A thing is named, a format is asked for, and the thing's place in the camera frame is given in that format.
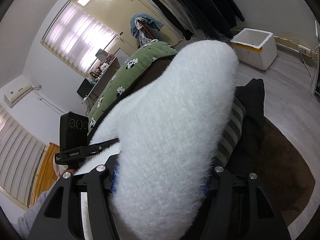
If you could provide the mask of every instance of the metal screw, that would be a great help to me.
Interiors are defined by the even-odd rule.
[[[250,177],[250,179],[256,179],[258,176],[255,173],[250,173],[249,177]]]
[[[96,169],[97,171],[101,172],[101,171],[104,171],[106,167],[104,165],[99,165]]]
[[[221,166],[216,166],[216,167],[214,168],[214,170],[215,170],[216,172],[223,172],[223,168],[222,168]]]
[[[63,175],[62,175],[62,177],[63,177],[64,179],[67,179],[67,178],[69,178],[70,176],[71,176],[71,173],[70,173],[69,171],[63,173]]]

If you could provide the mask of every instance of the gray wood floor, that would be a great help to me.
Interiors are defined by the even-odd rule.
[[[264,115],[296,147],[316,180],[310,202],[288,227],[295,239],[320,203],[320,99],[310,93],[310,77],[303,63],[284,52],[278,53],[266,71],[240,63],[237,85],[245,85],[252,78],[264,80]]]

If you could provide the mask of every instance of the wall socket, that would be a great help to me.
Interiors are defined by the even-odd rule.
[[[298,50],[301,54],[303,55],[306,55],[308,57],[311,57],[311,49],[305,47],[305,46],[302,46],[302,45],[298,45]]]

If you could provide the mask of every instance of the yellow tape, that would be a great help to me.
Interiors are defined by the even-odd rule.
[[[242,48],[245,48],[245,49],[253,50],[253,51],[258,52],[258,53],[262,52],[262,47],[261,48],[255,48],[255,47],[251,47],[249,45],[244,45],[244,44],[235,43],[235,42],[230,42],[230,44],[232,46],[238,46],[238,47],[242,47]]]

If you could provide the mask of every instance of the white blind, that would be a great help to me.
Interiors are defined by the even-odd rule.
[[[69,62],[68,65],[86,76],[98,50],[105,49],[115,37],[112,30],[69,1],[52,22],[43,41]]]
[[[0,105],[0,186],[25,205],[44,147]]]

